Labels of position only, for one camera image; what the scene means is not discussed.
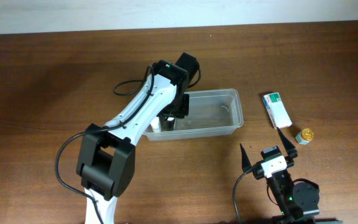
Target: white wall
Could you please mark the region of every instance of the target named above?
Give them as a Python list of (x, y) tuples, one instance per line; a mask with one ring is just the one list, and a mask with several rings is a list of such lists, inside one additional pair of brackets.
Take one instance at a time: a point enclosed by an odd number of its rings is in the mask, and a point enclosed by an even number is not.
[(0, 34), (358, 20), (358, 0), (0, 0)]

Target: plastic bin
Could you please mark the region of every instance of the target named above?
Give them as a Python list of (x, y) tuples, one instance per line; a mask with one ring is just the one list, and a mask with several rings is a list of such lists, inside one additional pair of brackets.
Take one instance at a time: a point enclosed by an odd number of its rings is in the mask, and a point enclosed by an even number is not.
[(189, 115), (176, 119), (173, 131), (153, 132), (149, 126), (144, 135), (150, 141), (201, 138), (232, 134), (244, 124), (239, 94), (235, 89), (188, 92)]

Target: gold jar lid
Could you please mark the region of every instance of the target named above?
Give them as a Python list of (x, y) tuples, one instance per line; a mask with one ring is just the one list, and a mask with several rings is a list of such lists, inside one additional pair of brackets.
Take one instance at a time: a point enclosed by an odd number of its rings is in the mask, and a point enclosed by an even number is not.
[(311, 141), (314, 138), (314, 133), (309, 128), (305, 128), (302, 130), (301, 136), (304, 140)]

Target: green and white box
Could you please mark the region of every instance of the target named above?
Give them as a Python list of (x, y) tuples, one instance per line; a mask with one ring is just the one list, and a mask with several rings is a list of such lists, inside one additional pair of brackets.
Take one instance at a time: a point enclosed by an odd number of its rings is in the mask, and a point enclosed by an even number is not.
[(292, 122), (284, 108), (283, 101), (278, 93), (264, 95), (262, 98), (268, 116), (272, 121), (273, 128), (285, 128), (291, 126)]

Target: wooden table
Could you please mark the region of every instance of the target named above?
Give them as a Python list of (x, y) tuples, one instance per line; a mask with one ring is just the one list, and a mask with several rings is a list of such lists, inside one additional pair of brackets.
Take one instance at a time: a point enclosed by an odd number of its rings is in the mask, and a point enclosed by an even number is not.
[[(358, 223), (358, 21), (0, 35), (0, 223), (83, 223), (85, 198), (56, 180), (58, 148), (131, 101), (113, 95), (114, 85), (182, 52), (203, 69), (193, 91), (239, 92), (244, 125), (230, 136), (142, 137), (117, 223), (234, 220), (239, 143), (252, 163), (262, 150), (281, 146), (260, 97), (267, 91), (281, 94), (293, 121), (283, 132), (294, 144), (300, 128), (315, 132), (308, 145), (296, 144), (299, 157), (289, 171), (320, 185), (319, 217)], [(79, 146), (66, 149), (60, 170), (80, 188)], [(239, 184), (245, 219), (280, 214), (265, 189), (251, 176)]]

